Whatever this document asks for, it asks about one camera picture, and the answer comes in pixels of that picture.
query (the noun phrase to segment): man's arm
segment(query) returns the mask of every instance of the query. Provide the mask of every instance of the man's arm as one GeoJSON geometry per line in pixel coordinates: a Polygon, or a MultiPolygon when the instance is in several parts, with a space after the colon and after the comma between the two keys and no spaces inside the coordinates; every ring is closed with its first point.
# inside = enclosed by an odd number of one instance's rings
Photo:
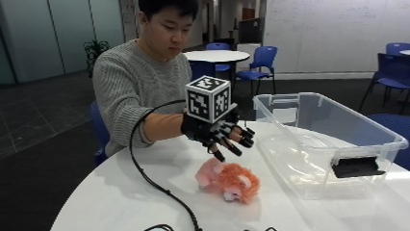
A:
{"type": "Polygon", "coordinates": [[[176,138],[181,133],[182,114],[148,115],[144,122],[144,133],[149,141],[161,141],[176,138]]]}

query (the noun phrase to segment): gray sweater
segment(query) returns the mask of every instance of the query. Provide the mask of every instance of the gray sweater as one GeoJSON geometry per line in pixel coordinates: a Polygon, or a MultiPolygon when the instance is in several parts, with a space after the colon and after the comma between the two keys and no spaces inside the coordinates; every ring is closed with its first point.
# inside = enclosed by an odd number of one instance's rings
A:
{"type": "MultiPolygon", "coordinates": [[[[153,107],[185,99],[185,84],[190,79],[188,59],[180,54],[166,63],[153,60],[136,41],[112,48],[98,57],[93,68],[93,90],[104,123],[110,133],[105,153],[112,156],[128,146],[130,130],[153,107]]],[[[161,114],[181,113],[184,104],[166,106],[161,114]]],[[[141,123],[133,146],[148,147],[141,123]]]]}

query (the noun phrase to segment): man's hand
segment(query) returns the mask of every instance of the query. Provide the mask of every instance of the man's hand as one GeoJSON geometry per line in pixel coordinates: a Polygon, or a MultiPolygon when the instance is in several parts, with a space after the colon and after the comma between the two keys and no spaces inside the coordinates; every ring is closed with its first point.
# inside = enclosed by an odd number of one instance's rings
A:
{"type": "Polygon", "coordinates": [[[242,151],[233,145],[232,141],[238,142],[245,147],[254,145],[254,131],[248,128],[244,130],[238,125],[238,114],[233,109],[225,116],[225,120],[217,121],[214,124],[208,123],[188,114],[184,114],[181,132],[193,141],[198,141],[208,147],[208,151],[214,154],[216,158],[222,162],[224,156],[216,146],[216,143],[228,148],[237,156],[242,155],[242,151]]]}

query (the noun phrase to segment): black cable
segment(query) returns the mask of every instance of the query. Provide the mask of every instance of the black cable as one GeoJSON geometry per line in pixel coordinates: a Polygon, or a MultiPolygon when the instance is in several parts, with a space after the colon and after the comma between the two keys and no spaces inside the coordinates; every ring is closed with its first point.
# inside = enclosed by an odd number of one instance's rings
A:
{"type": "Polygon", "coordinates": [[[194,214],[193,214],[192,209],[190,209],[189,206],[184,203],[184,201],[182,201],[176,195],[173,195],[173,194],[170,193],[169,190],[165,190],[165,189],[152,180],[152,178],[145,174],[144,169],[141,168],[140,164],[137,163],[137,160],[136,160],[136,158],[134,158],[134,156],[133,156],[133,153],[132,153],[132,139],[133,139],[133,134],[134,134],[134,132],[136,132],[136,130],[137,130],[137,128],[138,128],[138,125],[140,125],[141,122],[145,120],[145,118],[146,118],[158,108],[165,107],[165,106],[172,105],[172,104],[185,103],[185,102],[186,102],[185,99],[180,99],[180,100],[170,101],[170,102],[168,102],[168,103],[165,103],[165,104],[162,104],[162,105],[154,107],[153,109],[150,109],[150,110],[144,114],[144,116],[138,119],[138,121],[137,121],[137,123],[136,123],[136,125],[133,126],[132,131],[130,131],[130,137],[129,137],[129,153],[130,153],[132,162],[133,162],[134,166],[138,168],[138,171],[140,171],[140,173],[141,173],[144,179],[145,179],[145,180],[146,180],[161,192],[164,192],[165,194],[168,194],[174,200],[178,201],[178,203],[180,203],[180,204],[184,206],[184,208],[188,210],[188,213],[189,213],[190,219],[192,219],[192,223],[193,223],[193,227],[194,227],[194,231],[201,231],[202,229],[198,227],[197,220],[196,220],[196,216],[194,216],[194,214]]]}

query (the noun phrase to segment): orange plush toy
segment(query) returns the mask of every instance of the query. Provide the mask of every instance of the orange plush toy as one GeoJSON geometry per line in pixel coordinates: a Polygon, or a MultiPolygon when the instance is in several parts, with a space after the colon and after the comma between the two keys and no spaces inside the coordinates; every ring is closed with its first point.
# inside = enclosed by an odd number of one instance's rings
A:
{"type": "Polygon", "coordinates": [[[246,168],[222,163],[217,158],[204,163],[194,178],[202,190],[216,186],[226,201],[238,199],[245,204],[250,203],[260,188],[258,179],[246,168]]]}

